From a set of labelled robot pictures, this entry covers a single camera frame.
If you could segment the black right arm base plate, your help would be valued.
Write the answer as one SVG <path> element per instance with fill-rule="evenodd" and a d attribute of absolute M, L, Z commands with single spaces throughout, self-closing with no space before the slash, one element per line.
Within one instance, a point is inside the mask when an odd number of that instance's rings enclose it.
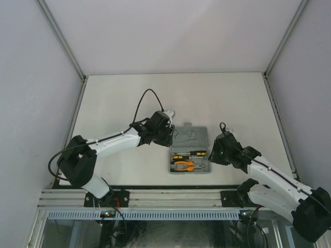
<path fill-rule="evenodd" d="M 240 208 L 248 208 L 248 207 L 263 207 L 263 205 L 253 203 L 248 194 L 241 191 L 221 191 L 220 192 L 222 206 L 223 207 L 240 207 Z"/>

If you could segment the long black yellow screwdriver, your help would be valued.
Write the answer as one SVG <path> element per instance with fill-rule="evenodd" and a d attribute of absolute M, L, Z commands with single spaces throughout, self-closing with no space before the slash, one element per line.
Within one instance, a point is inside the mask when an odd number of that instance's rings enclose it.
<path fill-rule="evenodd" d="M 196 150 L 196 151 L 190 151 L 187 153 L 176 153 L 179 155 L 186 155 L 186 156 L 198 156 L 198 157 L 204 157 L 207 155 L 207 151 L 206 150 Z"/>

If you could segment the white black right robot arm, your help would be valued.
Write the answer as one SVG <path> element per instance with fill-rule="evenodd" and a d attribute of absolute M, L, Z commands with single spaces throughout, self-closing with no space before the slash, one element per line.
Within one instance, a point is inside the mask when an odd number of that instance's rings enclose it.
<path fill-rule="evenodd" d="M 223 129 L 214 141 L 209 161 L 232 165 L 248 179 L 238 188 L 238 202 L 266 207 L 292 223 L 308 242 L 315 243 L 330 229 L 330 195 L 286 175 L 253 147 L 242 147 L 235 136 Z"/>

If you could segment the grey plastic tool case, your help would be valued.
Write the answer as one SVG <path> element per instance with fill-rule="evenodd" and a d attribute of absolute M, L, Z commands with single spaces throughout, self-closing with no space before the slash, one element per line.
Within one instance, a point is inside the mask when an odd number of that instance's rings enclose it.
<path fill-rule="evenodd" d="M 185 123 L 183 126 L 177 126 L 173 132 L 172 145 L 170 146 L 170 164 L 169 172 L 171 174 L 208 174 L 211 172 L 211 164 L 208 160 L 208 130 L 205 126 L 193 126 L 191 123 Z M 176 153 L 187 153 L 196 150 L 206 150 L 204 157 L 190 156 L 188 160 L 173 160 Z M 193 161 L 195 164 L 204 164 L 205 168 L 196 169 L 193 172 L 171 172 L 175 168 L 176 161 Z"/>

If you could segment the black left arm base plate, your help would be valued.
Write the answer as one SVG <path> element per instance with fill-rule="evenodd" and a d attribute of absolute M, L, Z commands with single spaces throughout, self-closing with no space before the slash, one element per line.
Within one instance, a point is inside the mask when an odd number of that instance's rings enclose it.
<path fill-rule="evenodd" d="M 108 193 L 101 199 L 96 198 L 92 193 L 86 193 L 84 207 L 106 208 L 106 207 L 128 207 L 130 192 L 126 190 L 115 190 Z"/>

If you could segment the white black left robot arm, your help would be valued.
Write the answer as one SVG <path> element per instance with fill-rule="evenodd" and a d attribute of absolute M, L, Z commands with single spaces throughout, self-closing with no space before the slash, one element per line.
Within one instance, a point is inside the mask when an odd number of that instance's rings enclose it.
<path fill-rule="evenodd" d="M 89 140 L 77 135 L 59 153 L 57 165 L 73 187 L 91 193 L 101 206 L 109 206 L 113 201 L 113 190 L 102 177 L 95 174 L 97 160 L 150 143 L 170 147 L 175 128 L 172 124 L 174 116 L 173 110 L 156 111 L 152 117 L 133 122 L 120 133 Z"/>

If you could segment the orange black pliers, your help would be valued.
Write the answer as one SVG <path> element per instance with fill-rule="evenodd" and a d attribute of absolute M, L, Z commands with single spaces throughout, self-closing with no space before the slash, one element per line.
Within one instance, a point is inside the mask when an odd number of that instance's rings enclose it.
<path fill-rule="evenodd" d="M 193 172 L 196 169 L 205 168 L 204 164 L 195 164 L 193 161 L 176 161 L 175 168 L 171 169 L 171 172 Z"/>

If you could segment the short yellow black screwdriver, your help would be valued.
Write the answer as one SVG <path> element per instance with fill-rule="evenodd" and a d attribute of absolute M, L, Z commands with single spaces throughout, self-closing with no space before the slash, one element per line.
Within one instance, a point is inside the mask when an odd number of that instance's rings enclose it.
<path fill-rule="evenodd" d="M 182 155 L 174 155 L 172 157 L 173 160 L 188 160 L 190 159 L 190 156 L 182 156 Z"/>

